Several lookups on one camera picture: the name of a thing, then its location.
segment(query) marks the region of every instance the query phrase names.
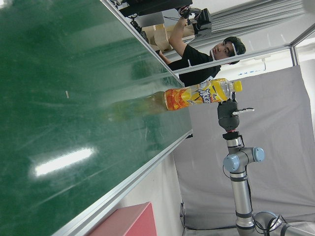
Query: light blue joint cap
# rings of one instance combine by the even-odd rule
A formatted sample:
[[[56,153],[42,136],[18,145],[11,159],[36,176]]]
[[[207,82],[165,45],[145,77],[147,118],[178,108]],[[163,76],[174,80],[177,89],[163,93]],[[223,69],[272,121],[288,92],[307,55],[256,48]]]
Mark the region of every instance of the light blue joint cap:
[[[224,160],[223,160],[224,167],[229,172],[236,171],[240,166],[240,160],[237,155],[235,154],[229,154]]]
[[[261,162],[265,159],[265,152],[261,147],[254,147],[252,149],[252,156],[256,162]]]

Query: ceiling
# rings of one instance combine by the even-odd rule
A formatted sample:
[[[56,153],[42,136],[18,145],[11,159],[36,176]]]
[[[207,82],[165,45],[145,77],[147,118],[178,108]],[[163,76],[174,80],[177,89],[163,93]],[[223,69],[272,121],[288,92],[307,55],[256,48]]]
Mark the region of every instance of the ceiling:
[[[192,0],[192,6],[200,9],[207,8],[210,13],[214,13],[251,1],[255,0]]]

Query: red box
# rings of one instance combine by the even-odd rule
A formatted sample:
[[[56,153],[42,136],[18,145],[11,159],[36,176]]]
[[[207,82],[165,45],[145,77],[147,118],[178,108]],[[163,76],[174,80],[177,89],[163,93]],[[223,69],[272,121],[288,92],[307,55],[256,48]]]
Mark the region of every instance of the red box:
[[[117,209],[90,236],[157,236],[152,204]]]

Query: green chalkboard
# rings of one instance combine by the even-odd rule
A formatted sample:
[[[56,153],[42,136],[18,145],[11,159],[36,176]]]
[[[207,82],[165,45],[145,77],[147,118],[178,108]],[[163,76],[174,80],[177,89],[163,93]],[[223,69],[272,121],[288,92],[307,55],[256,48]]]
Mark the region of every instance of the green chalkboard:
[[[0,235],[51,235],[191,129],[99,0],[0,3]]]

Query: orange juice bottle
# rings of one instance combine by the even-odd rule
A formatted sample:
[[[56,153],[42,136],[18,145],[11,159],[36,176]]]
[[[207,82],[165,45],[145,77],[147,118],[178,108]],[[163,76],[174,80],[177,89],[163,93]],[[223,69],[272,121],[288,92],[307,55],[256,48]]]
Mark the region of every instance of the orange juice bottle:
[[[242,91],[241,81],[214,79],[185,88],[169,89],[164,93],[164,99],[167,109],[173,111],[195,104],[223,102],[234,91]]]

